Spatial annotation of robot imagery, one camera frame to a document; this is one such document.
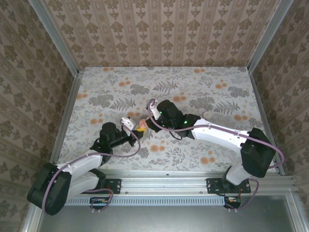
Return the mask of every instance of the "floral tablecloth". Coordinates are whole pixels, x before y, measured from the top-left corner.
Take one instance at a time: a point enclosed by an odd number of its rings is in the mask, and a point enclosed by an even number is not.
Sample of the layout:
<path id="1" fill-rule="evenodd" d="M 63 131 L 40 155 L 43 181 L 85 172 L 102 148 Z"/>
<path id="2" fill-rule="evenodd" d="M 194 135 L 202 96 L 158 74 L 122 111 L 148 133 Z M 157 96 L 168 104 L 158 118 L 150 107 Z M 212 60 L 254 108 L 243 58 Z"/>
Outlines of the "floral tablecloth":
<path id="1" fill-rule="evenodd" d="M 168 99 L 184 113 L 238 130 L 263 129 L 261 116 L 246 67 L 91 67 L 86 68 L 58 163 L 82 155 L 99 137 L 101 126 L 130 116 L 136 122 L 147 117 L 151 98 Z M 225 171 L 240 155 L 217 144 L 183 138 L 148 129 L 139 154 L 112 157 L 103 169 Z M 125 144 L 114 154 L 137 149 Z"/>

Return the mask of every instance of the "cable tie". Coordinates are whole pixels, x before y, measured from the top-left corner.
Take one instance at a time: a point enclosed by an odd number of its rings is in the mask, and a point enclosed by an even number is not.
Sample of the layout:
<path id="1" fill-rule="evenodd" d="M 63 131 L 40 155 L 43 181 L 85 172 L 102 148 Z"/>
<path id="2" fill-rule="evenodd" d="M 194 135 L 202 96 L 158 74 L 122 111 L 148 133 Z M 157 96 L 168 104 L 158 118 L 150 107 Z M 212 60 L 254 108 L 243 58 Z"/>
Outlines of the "cable tie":
<path id="1" fill-rule="evenodd" d="M 239 130 L 239 131 L 236 130 L 235 132 L 237 132 L 237 138 L 239 139 L 239 138 L 240 138 L 239 135 L 240 135 L 240 132 L 241 132 L 241 131 L 240 131 L 240 130 Z"/>

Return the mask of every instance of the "patterned wallpaper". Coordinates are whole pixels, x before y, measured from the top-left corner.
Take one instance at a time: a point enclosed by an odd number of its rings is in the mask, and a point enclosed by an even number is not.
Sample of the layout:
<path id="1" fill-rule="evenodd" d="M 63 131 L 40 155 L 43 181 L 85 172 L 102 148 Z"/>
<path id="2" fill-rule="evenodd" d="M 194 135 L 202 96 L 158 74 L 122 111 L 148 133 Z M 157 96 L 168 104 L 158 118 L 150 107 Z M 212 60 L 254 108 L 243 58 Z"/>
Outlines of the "patterned wallpaper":
<path id="1" fill-rule="evenodd" d="M 309 215 L 309 1 L 294 0 L 254 76 L 275 137 Z"/>
<path id="2" fill-rule="evenodd" d="M 72 76 L 27 0 L 0 1 L 0 231 L 19 231 Z"/>
<path id="3" fill-rule="evenodd" d="M 79 68 L 247 66 L 279 0 L 43 0 Z"/>

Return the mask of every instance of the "yellow object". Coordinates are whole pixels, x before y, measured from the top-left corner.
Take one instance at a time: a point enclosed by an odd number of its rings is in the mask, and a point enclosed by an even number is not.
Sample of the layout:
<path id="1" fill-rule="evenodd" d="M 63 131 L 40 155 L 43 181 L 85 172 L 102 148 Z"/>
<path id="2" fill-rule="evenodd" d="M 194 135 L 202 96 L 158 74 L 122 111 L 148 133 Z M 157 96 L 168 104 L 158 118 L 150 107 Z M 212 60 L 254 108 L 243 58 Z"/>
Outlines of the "yellow object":
<path id="1" fill-rule="evenodd" d="M 145 132 L 145 131 L 147 131 L 147 127 L 143 127 L 143 128 L 141 128 L 140 126 L 138 126 L 137 127 L 137 129 L 136 129 L 138 132 Z"/>

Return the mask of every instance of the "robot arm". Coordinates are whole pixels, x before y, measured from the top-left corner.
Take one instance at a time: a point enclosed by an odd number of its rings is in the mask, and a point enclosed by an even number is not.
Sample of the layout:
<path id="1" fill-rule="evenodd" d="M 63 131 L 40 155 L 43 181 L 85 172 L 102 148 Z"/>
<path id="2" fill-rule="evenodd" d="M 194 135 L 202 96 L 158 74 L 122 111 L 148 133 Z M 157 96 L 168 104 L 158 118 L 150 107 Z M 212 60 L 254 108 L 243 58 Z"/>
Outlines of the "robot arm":
<path id="1" fill-rule="evenodd" d="M 152 104 L 149 108 L 153 113 L 152 119 L 161 127 L 159 128 L 151 119 L 146 120 L 147 126 L 155 132 L 160 131 L 162 127 L 173 129 L 181 137 L 211 141 L 226 146 L 241 155 L 241 163 L 228 168 L 221 181 L 215 181 L 221 185 L 218 188 L 222 188 L 223 193 L 239 191 L 239 185 L 243 184 L 250 176 L 264 177 L 275 155 L 275 151 L 265 145 L 220 130 L 248 134 L 249 137 L 269 143 L 260 129 L 238 131 L 215 125 L 193 114 L 184 115 L 168 100 L 162 101 L 158 106 Z M 45 211 L 50 215 L 58 213 L 66 200 L 71 197 L 89 189 L 106 188 L 106 175 L 96 168 L 105 164 L 111 156 L 97 153 L 112 155 L 114 147 L 126 142 L 133 146 L 136 138 L 140 139 L 143 136 L 142 130 L 133 130 L 134 123 L 130 118 L 122 118 L 121 123 L 127 128 L 118 130 L 116 125 L 111 122 L 103 124 L 100 137 L 95 140 L 90 150 L 74 160 L 75 162 L 44 165 L 27 195 L 28 201 L 42 208 L 46 189 L 52 178 L 55 179 L 56 172 L 58 172 L 58 176 L 51 185 L 45 204 Z"/>
<path id="2" fill-rule="evenodd" d="M 184 115 L 169 100 L 162 101 L 158 106 L 151 104 L 149 108 L 153 113 L 153 119 L 159 126 L 176 130 L 176 133 L 181 137 L 210 141 L 228 147 L 240 154 L 241 162 L 230 167 L 223 179 L 223 181 L 227 180 L 235 186 L 251 176 L 264 177 L 274 158 L 275 151 L 272 148 L 246 138 L 226 133 L 227 131 L 232 131 L 234 134 L 247 134 L 249 137 L 270 143 L 260 129 L 253 128 L 251 131 L 234 130 L 210 123 L 196 115 Z M 151 119 L 148 119 L 146 123 L 155 132 L 161 130 Z M 207 125 L 208 127 L 192 128 L 198 125 Z"/>
<path id="3" fill-rule="evenodd" d="M 133 130 L 134 122 L 130 118 L 122 118 L 121 123 L 132 131 L 138 139 L 143 137 L 143 132 Z M 96 139 L 86 153 L 75 159 L 74 163 L 70 161 L 58 165 L 51 163 L 44 165 L 27 195 L 28 201 L 42 208 L 49 182 L 55 173 L 64 167 L 48 193 L 45 204 L 45 211 L 48 214 L 55 215 L 62 209 L 67 199 L 80 193 L 89 189 L 105 188 L 106 175 L 96 168 L 105 164 L 111 156 L 100 155 L 98 152 L 112 155 L 112 149 L 118 145 L 129 142 L 133 146 L 136 139 L 128 129 L 118 130 L 115 124 L 105 123 L 100 131 L 100 137 Z"/>

